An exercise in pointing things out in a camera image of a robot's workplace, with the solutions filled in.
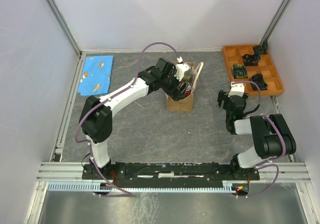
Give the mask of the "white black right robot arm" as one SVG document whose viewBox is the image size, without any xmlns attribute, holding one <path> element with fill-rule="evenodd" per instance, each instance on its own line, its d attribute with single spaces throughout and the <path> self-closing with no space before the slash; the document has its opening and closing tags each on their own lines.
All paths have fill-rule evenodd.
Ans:
<svg viewBox="0 0 320 224">
<path fill-rule="evenodd" d="M 245 112 L 248 93 L 241 95 L 220 90 L 217 106 L 226 111 L 225 124 L 232 135 L 251 135 L 253 146 L 233 156 L 229 172 L 234 179 L 242 179 L 257 167 L 296 152 L 296 141 L 281 114 L 251 116 Z"/>
</svg>

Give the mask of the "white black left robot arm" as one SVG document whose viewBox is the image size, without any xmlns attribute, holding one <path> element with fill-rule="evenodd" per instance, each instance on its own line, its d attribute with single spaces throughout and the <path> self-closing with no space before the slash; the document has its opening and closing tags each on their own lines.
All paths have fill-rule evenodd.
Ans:
<svg viewBox="0 0 320 224">
<path fill-rule="evenodd" d="M 78 131 L 86 136 L 93 172 L 105 179 L 110 175 L 107 139 L 113 131 L 113 118 L 130 103 L 159 89 L 174 101 L 180 101 L 192 91 L 194 69 L 183 62 L 171 63 L 160 58 L 154 66 L 138 73 L 129 83 L 102 97 L 89 96 L 84 104 Z"/>
</svg>

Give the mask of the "red soda can right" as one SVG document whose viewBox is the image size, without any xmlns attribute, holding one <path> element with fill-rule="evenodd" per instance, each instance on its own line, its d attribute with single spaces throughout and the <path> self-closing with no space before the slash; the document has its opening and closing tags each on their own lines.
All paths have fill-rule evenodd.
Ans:
<svg viewBox="0 0 320 224">
<path fill-rule="evenodd" d="M 192 93 L 192 86 L 188 84 L 184 91 L 184 98 L 188 97 L 191 93 Z"/>
</svg>

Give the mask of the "blue green rolled sock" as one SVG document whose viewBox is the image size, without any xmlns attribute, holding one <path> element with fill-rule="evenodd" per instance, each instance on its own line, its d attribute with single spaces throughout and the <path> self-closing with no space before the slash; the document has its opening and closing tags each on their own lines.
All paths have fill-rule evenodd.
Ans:
<svg viewBox="0 0 320 224">
<path fill-rule="evenodd" d="M 234 79 L 245 79 L 248 77 L 248 71 L 246 67 L 241 64 L 232 65 L 231 73 Z"/>
</svg>

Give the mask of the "orange wooden compartment tray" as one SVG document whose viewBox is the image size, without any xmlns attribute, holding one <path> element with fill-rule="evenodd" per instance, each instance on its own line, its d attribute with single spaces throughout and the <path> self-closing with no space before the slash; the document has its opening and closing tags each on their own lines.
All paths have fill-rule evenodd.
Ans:
<svg viewBox="0 0 320 224">
<path fill-rule="evenodd" d="M 284 86 L 269 54 L 266 51 L 265 55 L 261 55 L 257 66 L 248 66 L 247 77 L 241 79 L 235 79 L 232 67 L 233 65 L 244 65 L 242 56 L 245 54 L 254 53 L 254 45 L 233 45 L 224 46 L 222 48 L 222 54 L 227 70 L 227 75 L 230 82 L 243 82 L 249 81 L 255 74 L 262 74 L 264 81 L 267 83 L 267 89 L 261 91 L 262 96 L 278 96 L 284 92 Z"/>
</svg>

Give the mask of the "black rolled sock upper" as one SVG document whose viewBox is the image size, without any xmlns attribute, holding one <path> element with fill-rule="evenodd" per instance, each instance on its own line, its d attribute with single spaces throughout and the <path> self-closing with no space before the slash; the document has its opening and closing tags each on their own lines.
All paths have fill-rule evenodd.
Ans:
<svg viewBox="0 0 320 224">
<path fill-rule="evenodd" d="M 267 53 L 267 48 L 262 46 L 253 47 L 254 54 L 245 54 L 242 56 L 242 60 L 245 66 L 257 66 L 261 60 L 261 55 Z"/>
</svg>

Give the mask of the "dark rolled sock top corner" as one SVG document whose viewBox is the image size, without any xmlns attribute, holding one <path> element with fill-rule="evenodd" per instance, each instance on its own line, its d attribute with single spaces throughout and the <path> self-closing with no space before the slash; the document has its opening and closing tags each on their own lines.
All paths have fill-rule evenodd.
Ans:
<svg viewBox="0 0 320 224">
<path fill-rule="evenodd" d="M 268 49 L 268 41 L 267 41 L 267 40 L 265 40 L 265 41 L 263 41 L 263 42 L 261 43 L 261 48 L 262 48 L 263 50 L 267 50 L 267 49 Z"/>
</svg>

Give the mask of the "blue cartoon print cloth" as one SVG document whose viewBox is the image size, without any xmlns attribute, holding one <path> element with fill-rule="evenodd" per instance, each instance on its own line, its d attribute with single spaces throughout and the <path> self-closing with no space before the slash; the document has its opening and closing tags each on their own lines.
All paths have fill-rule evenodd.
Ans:
<svg viewBox="0 0 320 224">
<path fill-rule="evenodd" d="M 90 56 L 84 61 L 77 92 L 81 96 L 105 95 L 109 92 L 113 56 Z"/>
</svg>

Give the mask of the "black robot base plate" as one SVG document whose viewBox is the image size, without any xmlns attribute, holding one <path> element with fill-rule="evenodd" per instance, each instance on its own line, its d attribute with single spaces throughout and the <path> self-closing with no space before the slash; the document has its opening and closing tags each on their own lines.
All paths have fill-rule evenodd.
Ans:
<svg viewBox="0 0 320 224">
<path fill-rule="evenodd" d="M 120 188 L 207 188 L 222 187 L 223 181 L 260 180 L 254 168 L 209 163 L 116 162 L 99 169 Z"/>
</svg>

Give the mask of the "aluminium frame rail left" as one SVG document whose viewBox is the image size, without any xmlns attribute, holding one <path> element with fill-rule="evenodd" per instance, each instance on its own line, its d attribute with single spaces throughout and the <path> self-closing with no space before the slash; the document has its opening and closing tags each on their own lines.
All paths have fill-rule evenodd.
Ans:
<svg viewBox="0 0 320 224">
<path fill-rule="evenodd" d="M 65 103 L 64 112 L 62 115 L 62 121 L 60 123 L 57 137 L 54 141 L 54 145 L 52 148 L 52 152 L 49 158 L 50 162 L 60 162 L 63 155 L 63 148 L 65 144 L 65 137 L 67 135 L 68 131 L 68 125 L 71 118 L 71 112 L 72 108 L 74 106 L 74 101 L 77 95 L 76 87 L 80 81 L 80 72 L 83 69 L 84 61 L 82 60 L 82 50 L 79 48 L 76 39 L 74 38 L 67 22 L 65 21 L 62 13 L 58 9 L 58 6 L 55 2 L 55 0 L 45 0 L 47 3 L 51 13 L 53 14 L 54 18 L 56 19 L 60 29 L 62 30 L 64 36 L 68 40 L 71 48 L 76 54 L 76 63 L 75 63 L 75 69 L 73 71 L 73 74 L 71 76 L 71 83 L 70 86 L 67 89 L 67 99 Z"/>
</svg>

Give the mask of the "aluminium frame rail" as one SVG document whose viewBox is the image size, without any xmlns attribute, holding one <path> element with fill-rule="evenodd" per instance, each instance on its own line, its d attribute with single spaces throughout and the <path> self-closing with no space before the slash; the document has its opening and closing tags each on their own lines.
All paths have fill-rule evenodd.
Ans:
<svg viewBox="0 0 320 224">
<path fill-rule="evenodd" d="M 60 29 L 62 30 L 64 36 L 68 40 L 71 48 L 76 54 L 76 63 L 75 63 L 75 69 L 73 71 L 73 74 L 71 76 L 71 83 L 70 86 L 67 89 L 67 99 L 65 103 L 64 112 L 62 115 L 62 121 L 60 123 L 57 137 L 54 141 L 54 145 L 52 148 L 52 152 L 49 158 L 50 162 L 60 162 L 63 155 L 63 148 L 65 144 L 65 137 L 67 135 L 68 131 L 68 125 L 71 118 L 71 112 L 72 108 L 74 106 L 74 101 L 77 95 L 76 87 L 80 81 L 80 72 L 83 69 L 84 61 L 82 60 L 82 50 L 79 48 L 76 39 L 74 38 L 67 22 L 65 21 L 62 13 L 58 9 L 58 6 L 55 2 L 55 0 L 45 0 L 47 3 L 51 13 L 53 14 L 54 18 L 56 19 Z"/>
<path fill-rule="evenodd" d="M 278 162 L 279 175 L 277 182 L 310 183 L 311 179 L 303 162 Z M 80 181 L 83 167 L 79 162 L 43 162 L 40 166 L 38 179 Z"/>
</svg>

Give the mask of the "aluminium frame post right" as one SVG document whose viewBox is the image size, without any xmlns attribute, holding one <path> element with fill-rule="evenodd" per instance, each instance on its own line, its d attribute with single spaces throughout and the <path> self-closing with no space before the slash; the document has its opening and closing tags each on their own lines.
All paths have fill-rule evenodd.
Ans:
<svg viewBox="0 0 320 224">
<path fill-rule="evenodd" d="M 264 41 L 268 41 L 272 35 L 272 33 L 274 32 L 274 30 L 277 27 L 277 24 L 280 22 L 283 14 L 285 13 L 285 11 L 287 10 L 288 6 L 290 5 L 292 0 L 282 0 L 279 7 L 277 8 L 274 16 L 272 17 L 266 31 L 264 32 L 261 40 L 260 40 L 260 44 Z"/>
</svg>

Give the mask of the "aluminium frame rail front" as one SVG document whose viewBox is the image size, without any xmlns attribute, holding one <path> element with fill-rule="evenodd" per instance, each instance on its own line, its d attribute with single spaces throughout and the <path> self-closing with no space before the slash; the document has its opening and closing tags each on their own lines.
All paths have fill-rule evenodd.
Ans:
<svg viewBox="0 0 320 224">
<path fill-rule="evenodd" d="M 311 179 L 303 162 L 278 162 L 279 175 L 277 182 L 310 183 Z M 83 167 L 79 162 L 43 162 L 40 166 L 38 179 L 80 181 Z"/>
</svg>

